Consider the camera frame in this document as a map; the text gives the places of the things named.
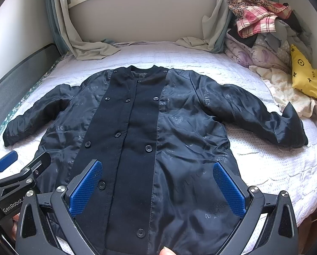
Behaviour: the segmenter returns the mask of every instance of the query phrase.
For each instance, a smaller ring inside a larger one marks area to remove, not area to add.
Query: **leopard print fabric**
[[[268,0],[227,0],[229,9],[237,16],[238,18],[242,18],[244,14],[244,10],[250,6],[261,6],[266,8],[268,11],[279,13],[281,12],[280,7],[275,7],[273,4],[275,2],[271,2]]]

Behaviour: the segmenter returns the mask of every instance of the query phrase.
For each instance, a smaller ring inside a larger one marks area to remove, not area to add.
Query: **jacket sleeve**
[[[14,145],[35,133],[49,121],[55,120],[57,115],[65,110],[69,101],[86,86],[88,80],[80,86],[71,87],[67,84],[56,86],[36,101],[23,115],[11,120],[3,133],[5,146]]]
[[[282,116],[269,113],[263,102],[236,85],[220,85],[209,77],[191,73],[191,82],[205,110],[220,121],[235,123],[261,138],[283,147],[308,144],[303,123],[288,103]]]

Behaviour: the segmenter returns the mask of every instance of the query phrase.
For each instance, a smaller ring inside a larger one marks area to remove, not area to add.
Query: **yellow pillow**
[[[317,99],[317,69],[312,68],[306,57],[293,44],[291,56],[292,87]]]

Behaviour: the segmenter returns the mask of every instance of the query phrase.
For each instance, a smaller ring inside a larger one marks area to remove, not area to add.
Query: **white bedspread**
[[[66,57],[31,94],[16,116],[23,114],[58,84],[79,85],[98,71],[129,65],[139,68],[157,65],[194,70],[218,83],[238,85],[259,97],[269,111],[279,110],[259,75],[235,64],[226,55],[157,42],[123,47],[118,53],[103,60],[78,61],[73,56]],[[265,193],[278,194],[281,190],[288,191],[298,225],[317,206],[317,129],[310,119],[303,118],[302,121],[309,144],[298,149],[278,147],[235,125],[226,125],[231,150],[239,165],[242,179],[247,185],[256,185]],[[19,155],[18,161],[3,172],[0,178],[17,173],[33,159],[46,129],[47,127],[8,148],[0,143],[0,158],[10,150],[16,150]],[[265,216],[262,216],[245,252],[253,248],[264,220]]]

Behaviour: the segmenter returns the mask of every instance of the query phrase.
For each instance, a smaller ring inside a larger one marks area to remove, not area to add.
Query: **pink plaid shirt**
[[[278,8],[275,12],[270,12],[261,6],[249,6],[244,10],[243,18],[236,22],[238,34],[242,38],[258,33],[270,33],[275,31],[275,19],[280,17],[287,19],[292,9],[290,6],[284,6],[276,2],[271,2]]]

